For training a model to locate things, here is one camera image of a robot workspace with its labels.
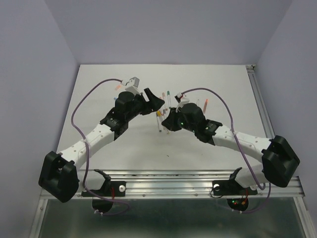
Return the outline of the orange highlighter pen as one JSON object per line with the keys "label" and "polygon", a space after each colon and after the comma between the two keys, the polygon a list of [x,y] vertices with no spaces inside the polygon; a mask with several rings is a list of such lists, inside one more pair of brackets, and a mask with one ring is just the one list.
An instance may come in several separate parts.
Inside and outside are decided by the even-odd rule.
{"label": "orange highlighter pen", "polygon": [[207,109],[207,106],[208,106],[208,102],[209,102],[209,100],[206,99],[206,100],[205,100],[205,103],[204,103],[204,107],[203,107],[203,113],[204,113],[204,114],[206,113],[206,109]]}

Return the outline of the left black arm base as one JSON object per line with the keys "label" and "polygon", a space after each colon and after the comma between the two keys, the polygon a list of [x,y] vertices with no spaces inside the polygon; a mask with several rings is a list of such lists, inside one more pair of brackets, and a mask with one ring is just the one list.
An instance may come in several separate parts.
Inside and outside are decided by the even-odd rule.
{"label": "left black arm base", "polygon": [[[98,200],[92,200],[92,208],[95,214],[100,214],[101,216],[113,216],[126,213],[130,206],[126,202],[115,201],[115,197],[124,197],[126,182],[125,181],[111,181],[111,177],[104,171],[99,169],[94,169],[94,172],[100,174],[104,178],[104,182],[99,189],[92,189],[91,194],[87,190],[81,192],[82,197],[96,197]],[[114,204],[126,205],[123,211],[111,213],[110,210],[114,207]]]}

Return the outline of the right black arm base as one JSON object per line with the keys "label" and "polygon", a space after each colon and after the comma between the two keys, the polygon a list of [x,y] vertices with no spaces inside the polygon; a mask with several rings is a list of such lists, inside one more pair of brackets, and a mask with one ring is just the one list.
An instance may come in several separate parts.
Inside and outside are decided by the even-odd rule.
{"label": "right black arm base", "polygon": [[257,189],[252,190],[250,187],[243,188],[235,181],[236,176],[242,170],[242,167],[237,168],[229,177],[228,180],[215,180],[212,183],[210,197],[222,198],[223,196],[236,196],[236,198],[227,198],[228,206],[233,211],[240,213],[246,212],[249,206],[249,196],[257,195]]}

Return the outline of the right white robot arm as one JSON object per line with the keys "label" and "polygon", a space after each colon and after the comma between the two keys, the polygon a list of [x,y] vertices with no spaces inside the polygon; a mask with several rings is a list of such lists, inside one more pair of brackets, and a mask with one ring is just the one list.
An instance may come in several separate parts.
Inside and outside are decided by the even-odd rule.
{"label": "right white robot arm", "polygon": [[172,108],[162,125],[170,131],[185,129],[195,137],[213,146],[225,147],[256,159],[259,164],[237,168],[228,180],[219,182],[220,188],[240,193],[257,183],[271,183],[287,187],[300,160],[288,141],[282,136],[261,138],[232,129],[220,122],[207,119],[201,108],[194,103]]}

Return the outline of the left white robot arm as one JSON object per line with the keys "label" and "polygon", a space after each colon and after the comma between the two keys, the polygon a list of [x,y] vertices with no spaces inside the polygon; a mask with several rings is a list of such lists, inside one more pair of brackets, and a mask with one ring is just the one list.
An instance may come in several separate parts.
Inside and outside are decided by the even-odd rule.
{"label": "left white robot arm", "polygon": [[44,158],[39,186],[60,202],[69,201],[79,189],[77,171],[87,159],[120,137],[136,116],[156,112],[164,105],[164,100],[150,89],[144,91],[146,99],[142,93],[119,93],[114,107],[88,135],[59,153],[49,152]]}

